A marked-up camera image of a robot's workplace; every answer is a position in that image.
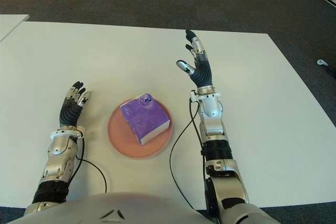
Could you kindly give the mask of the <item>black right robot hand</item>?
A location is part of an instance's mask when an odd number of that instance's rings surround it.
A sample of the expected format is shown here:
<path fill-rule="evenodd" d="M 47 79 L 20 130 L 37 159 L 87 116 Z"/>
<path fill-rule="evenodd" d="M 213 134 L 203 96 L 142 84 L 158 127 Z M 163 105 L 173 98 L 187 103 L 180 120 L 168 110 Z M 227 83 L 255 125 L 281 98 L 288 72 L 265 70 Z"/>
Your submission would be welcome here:
<path fill-rule="evenodd" d="M 186 39 L 190 43 L 186 44 L 185 48 L 192 54 L 195 66 L 192 67 L 184 60 L 178 60 L 176 65 L 189 75 L 197 88 L 212 86 L 212 71 L 201 40 L 191 30 L 186 29 L 185 33 Z"/>

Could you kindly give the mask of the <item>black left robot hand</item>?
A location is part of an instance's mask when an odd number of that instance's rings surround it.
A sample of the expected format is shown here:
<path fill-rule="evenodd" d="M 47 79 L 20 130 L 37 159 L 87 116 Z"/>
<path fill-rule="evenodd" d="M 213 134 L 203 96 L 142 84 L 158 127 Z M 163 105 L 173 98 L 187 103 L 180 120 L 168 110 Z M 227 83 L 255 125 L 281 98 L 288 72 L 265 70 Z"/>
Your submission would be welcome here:
<path fill-rule="evenodd" d="M 59 114 L 60 127 L 77 126 L 82 109 L 89 101 L 91 92 L 86 91 L 83 82 L 75 82 L 68 90 Z"/>

